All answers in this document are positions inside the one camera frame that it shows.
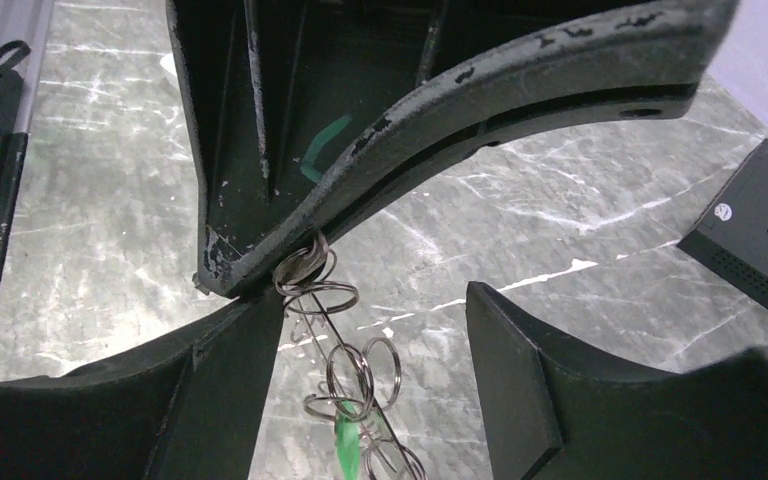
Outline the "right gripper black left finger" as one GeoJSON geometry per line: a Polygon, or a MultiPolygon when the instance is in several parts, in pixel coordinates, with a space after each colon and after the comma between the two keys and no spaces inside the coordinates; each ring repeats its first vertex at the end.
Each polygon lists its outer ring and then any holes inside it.
{"type": "Polygon", "coordinates": [[[222,309],[61,377],[0,382],[0,479],[244,479],[283,307],[222,309]]]}

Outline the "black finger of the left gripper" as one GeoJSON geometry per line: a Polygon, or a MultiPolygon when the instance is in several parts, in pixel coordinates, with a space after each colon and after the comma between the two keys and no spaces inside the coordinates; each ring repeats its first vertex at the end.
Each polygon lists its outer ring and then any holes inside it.
{"type": "Polygon", "coordinates": [[[317,233],[337,239],[477,150],[570,126],[683,116],[734,1],[653,1],[510,41],[442,73],[368,126],[287,212],[211,234],[211,289],[255,296],[317,233]]]}
{"type": "Polygon", "coordinates": [[[244,258],[434,66],[444,1],[171,1],[199,186],[197,281],[237,295],[244,258]]]}

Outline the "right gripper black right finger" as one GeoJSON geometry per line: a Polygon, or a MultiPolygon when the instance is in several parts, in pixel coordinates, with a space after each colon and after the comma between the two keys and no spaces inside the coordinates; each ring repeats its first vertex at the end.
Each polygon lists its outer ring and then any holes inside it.
{"type": "Polygon", "coordinates": [[[663,371],[475,281],[466,319],[494,478],[768,479],[768,346],[663,371]]]}

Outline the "green key tag with keys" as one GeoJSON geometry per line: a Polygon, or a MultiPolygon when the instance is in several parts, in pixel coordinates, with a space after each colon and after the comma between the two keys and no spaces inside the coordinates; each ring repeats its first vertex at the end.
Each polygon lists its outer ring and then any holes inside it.
{"type": "Polygon", "coordinates": [[[341,397],[336,404],[334,423],[336,455],[346,480],[356,480],[360,471],[361,411],[356,401],[341,397]]]}

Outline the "metal disc with keyrings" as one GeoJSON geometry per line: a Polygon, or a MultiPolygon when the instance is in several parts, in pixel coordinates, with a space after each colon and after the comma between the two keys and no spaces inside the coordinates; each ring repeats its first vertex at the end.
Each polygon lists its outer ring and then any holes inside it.
{"type": "Polygon", "coordinates": [[[272,274],[283,314],[294,323],[291,342],[311,346],[323,367],[315,391],[302,401],[303,411],[332,427],[341,478],[335,409],[341,397],[348,397],[356,401],[362,420],[357,479],[425,479],[428,473],[419,456],[399,439],[387,417],[399,400],[403,380],[395,344],[386,336],[376,336],[356,345],[338,331],[335,315],[354,308],[360,293],[353,284],[333,279],[337,262],[325,235],[318,232],[309,245],[286,256],[272,274]]]}

